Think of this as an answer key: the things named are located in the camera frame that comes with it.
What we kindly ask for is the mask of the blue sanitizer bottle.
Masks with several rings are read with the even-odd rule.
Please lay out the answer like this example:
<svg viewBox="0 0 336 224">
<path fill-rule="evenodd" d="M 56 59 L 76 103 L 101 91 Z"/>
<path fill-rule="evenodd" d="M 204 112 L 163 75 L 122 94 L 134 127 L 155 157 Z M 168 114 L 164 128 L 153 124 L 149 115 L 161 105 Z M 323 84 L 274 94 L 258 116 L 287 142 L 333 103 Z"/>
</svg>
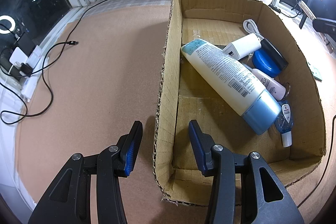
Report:
<svg viewBox="0 0 336 224">
<path fill-rule="evenodd" d="M 292 145 L 291 129 L 293 127 L 293 116 L 291 113 L 290 104 L 287 100 L 279 102 L 281 111 L 276 118 L 274 125 L 276 130 L 281 135 L 282 145 L 284 148 Z"/>
</svg>

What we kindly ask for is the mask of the pink cosmetic tube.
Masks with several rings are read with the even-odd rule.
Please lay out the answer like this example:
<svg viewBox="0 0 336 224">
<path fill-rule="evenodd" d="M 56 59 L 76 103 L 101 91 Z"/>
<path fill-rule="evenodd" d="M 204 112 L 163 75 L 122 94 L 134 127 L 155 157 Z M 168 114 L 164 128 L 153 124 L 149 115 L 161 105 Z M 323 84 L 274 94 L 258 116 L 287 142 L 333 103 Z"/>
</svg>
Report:
<svg viewBox="0 0 336 224">
<path fill-rule="evenodd" d="M 272 77 L 266 75 L 264 72 L 260 71 L 259 69 L 251 68 L 244 63 L 243 65 L 260 80 L 260 82 L 266 87 L 267 91 L 277 101 L 281 101 L 285 97 L 286 88 L 282 84 L 277 82 Z"/>
</svg>

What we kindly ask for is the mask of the white wall charger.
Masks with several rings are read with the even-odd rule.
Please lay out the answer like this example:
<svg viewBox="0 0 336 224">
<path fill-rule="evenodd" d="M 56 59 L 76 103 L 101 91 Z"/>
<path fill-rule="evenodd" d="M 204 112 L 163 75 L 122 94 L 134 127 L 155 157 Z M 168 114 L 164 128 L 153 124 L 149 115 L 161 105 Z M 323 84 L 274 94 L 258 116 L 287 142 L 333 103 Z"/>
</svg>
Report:
<svg viewBox="0 0 336 224">
<path fill-rule="evenodd" d="M 243 59 L 261 48 L 261 40 L 256 34 L 249 34 L 229 43 L 223 52 L 235 60 Z"/>
</svg>

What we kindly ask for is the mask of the black cylinder case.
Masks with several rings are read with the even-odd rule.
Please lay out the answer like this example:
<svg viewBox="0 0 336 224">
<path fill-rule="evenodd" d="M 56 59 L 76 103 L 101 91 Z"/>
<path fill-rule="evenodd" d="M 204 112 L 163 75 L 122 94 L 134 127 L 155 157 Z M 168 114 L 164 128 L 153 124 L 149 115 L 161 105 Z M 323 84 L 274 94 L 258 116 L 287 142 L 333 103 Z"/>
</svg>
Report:
<svg viewBox="0 0 336 224">
<path fill-rule="evenodd" d="M 268 56 L 274 61 L 281 71 L 288 66 L 288 61 L 285 59 L 285 57 L 266 38 L 262 39 L 261 48 L 268 54 Z"/>
</svg>

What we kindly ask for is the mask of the checkered cloth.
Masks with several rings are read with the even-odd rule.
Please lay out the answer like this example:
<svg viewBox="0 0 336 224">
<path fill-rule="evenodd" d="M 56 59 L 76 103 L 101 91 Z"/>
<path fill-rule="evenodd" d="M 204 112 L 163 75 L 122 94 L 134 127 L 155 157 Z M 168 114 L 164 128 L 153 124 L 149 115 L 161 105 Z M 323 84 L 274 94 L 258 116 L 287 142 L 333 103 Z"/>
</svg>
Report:
<svg viewBox="0 0 336 224">
<path fill-rule="evenodd" d="M 138 6 L 169 6 L 171 0 L 101 0 L 90 5 L 84 16 L 101 14 L 103 12 Z"/>
</svg>

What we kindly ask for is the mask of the cardboard box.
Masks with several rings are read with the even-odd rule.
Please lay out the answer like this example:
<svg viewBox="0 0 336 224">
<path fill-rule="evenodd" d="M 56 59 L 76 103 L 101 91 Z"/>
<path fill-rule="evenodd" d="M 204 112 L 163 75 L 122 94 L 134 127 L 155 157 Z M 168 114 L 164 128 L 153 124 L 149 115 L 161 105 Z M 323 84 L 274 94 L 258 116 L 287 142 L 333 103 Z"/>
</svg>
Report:
<svg viewBox="0 0 336 224">
<path fill-rule="evenodd" d="M 252 19 L 284 56 L 279 78 L 290 85 L 293 143 L 282 146 L 272 118 L 276 101 L 261 82 L 223 52 L 244 38 Z M 285 186 L 312 173 L 326 153 L 317 85 L 280 17 L 258 0 L 171 0 L 154 134 L 153 173 L 163 199 L 205 206 L 212 181 L 198 170 L 188 135 L 196 120 L 234 153 L 258 151 Z"/>
</svg>

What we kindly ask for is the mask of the white blue lotion bottle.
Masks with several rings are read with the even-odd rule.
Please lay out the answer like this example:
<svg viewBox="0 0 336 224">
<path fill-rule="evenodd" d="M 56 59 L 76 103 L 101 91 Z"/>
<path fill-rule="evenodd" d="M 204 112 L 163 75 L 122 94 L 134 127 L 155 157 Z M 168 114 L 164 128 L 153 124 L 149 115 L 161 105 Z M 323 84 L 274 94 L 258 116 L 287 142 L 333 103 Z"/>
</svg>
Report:
<svg viewBox="0 0 336 224">
<path fill-rule="evenodd" d="M 281 107 L 242 63 L 202 39 L 185 44 L 181 53 L 256 134 L 261 135 L 270 128 Z"/>
</svg>

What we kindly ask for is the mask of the blue round tin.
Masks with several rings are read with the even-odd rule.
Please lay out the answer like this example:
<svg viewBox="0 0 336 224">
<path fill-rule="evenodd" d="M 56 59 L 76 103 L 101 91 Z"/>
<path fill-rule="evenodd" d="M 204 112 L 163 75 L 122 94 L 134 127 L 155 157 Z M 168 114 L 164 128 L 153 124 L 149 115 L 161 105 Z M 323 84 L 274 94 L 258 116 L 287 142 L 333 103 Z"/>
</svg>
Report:
<svg viewBox="0 0 336 224">
<path fill-rule="evenodd" d="M 272 78 L 277 77 L 281 73 L 281 70 L 276 63 L 262 48 L 253 53 L 252 63 L 255 68 Z"/>
</svg>

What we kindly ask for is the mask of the white power strip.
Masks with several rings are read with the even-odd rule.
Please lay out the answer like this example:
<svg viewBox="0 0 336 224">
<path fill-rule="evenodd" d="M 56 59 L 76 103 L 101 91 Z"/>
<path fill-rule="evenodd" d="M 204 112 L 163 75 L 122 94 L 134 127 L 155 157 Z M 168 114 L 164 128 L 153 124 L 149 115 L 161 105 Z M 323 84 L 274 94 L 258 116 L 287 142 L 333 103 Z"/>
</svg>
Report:
<svg viewBox="0 0 336 224">
<path fill-rule="evenodd" d="M 33 69 L 30 76 L 25 79 L 21 89 L 21 95 L 27 102 L 30 102 L 37 87 L 39 77 L 42 74 L 41 69 L 44 58 L 45 56 L 42 55 L 41 47 L 36 46 L 26 61 L 26 65 L 29 65 Z"/>
</svg>

